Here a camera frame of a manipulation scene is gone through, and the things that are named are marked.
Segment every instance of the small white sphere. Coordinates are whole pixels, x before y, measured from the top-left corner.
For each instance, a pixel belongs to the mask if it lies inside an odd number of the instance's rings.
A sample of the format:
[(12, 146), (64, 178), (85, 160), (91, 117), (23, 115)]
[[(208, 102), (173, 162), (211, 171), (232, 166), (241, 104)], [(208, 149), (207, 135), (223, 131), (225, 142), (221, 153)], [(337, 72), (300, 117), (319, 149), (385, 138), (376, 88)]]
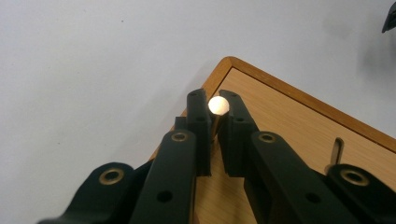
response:
[(230, 110), (228, 101), (222, 96), (215, 96), (209, 100), (209, 110), (215, 115), (224, 115)]

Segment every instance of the wooden board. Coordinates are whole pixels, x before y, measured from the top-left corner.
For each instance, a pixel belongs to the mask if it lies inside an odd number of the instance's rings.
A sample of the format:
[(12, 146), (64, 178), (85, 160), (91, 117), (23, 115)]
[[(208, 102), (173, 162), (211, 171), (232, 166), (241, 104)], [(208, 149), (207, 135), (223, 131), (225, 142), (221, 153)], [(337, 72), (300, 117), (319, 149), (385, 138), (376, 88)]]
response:
[[(224, 58), (203, 88), (208, 99), (219, 90), (238, 93), (262, 131), (280, 134), (318, 172), (324, 173), (334, 141), (341, 138), (341, 163), (366, 169), (396, 189), (396, 140), (386, 134), (234, 57)], [(217, 141), (215, 145), (212, 176), (197, 178), (200, 223), (255, 223), (243, 178), (224, 173)]]

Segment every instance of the wooden surface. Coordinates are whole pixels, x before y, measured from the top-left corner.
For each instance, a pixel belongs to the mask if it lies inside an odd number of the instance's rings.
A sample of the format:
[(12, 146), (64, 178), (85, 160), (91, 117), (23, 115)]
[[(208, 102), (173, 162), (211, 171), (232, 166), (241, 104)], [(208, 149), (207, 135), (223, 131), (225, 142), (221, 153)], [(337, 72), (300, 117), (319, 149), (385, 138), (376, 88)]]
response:
[[(282, 135), (311, 168), (324, 173), (335, 139), (341, 163), (357, 165), (396, 189), (396, 140), (236, 58), (223, 59), (203, 86), (238, 93), (262, 131)], [(255, 223), (242, 178), (224, 174), (217, 141), (212, 176), (198, 177), (195, 212), (201, 223)]]

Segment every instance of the black object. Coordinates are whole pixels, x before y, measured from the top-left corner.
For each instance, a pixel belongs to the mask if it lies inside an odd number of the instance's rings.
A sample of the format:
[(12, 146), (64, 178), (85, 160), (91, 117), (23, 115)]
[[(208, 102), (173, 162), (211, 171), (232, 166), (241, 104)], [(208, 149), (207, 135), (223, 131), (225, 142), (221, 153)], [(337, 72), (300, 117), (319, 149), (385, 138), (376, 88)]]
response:
[[(218, 134), (225, 171), (245, 178), (258, 223), (396, 223), (396, 193), (380, 180), (347, 164), (316, 173), (281, 136), (259, 131), (238, 94), (220, 95), (230, 104)], [(196, 176), (210, 175), (205, 99), (203, 90), (188, 95), (187, 117), (176, 118), (154, 161), (97, 168), (63, 215), (39, 223), (192, 223)]]
[(385, 20), (382, 33), (396, 27), (396, 2), (390, 7), (387, 19)]

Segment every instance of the metal pin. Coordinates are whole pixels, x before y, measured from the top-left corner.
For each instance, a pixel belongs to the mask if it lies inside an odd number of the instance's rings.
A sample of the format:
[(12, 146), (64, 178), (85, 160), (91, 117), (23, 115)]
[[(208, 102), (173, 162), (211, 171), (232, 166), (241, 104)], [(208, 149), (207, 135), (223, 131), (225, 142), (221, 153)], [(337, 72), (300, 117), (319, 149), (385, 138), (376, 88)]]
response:
[(334, 145), (332, 146), (332, 156), (330, 157), (330, 164), (324, 169), (327, 174), (329, 168), (333, 165), (340, 164), (341, 156), (343, 155), (344, 141), (343, 139), (337, 137), (335, 138)]
[(230, 110), (230, 105), (228, 104), (228, 101), (224, 97), (215, 96), (209, 100), (208, 106), (210, 112), (212, 112), (212, 114), (214, 115), (214, 120), (211, 130), (212, 133), (211, 139), (213, 140), (216, 134), (218, 133), (220, 120), (223, 117), (223, 115), (228, 113), (228, 111)]

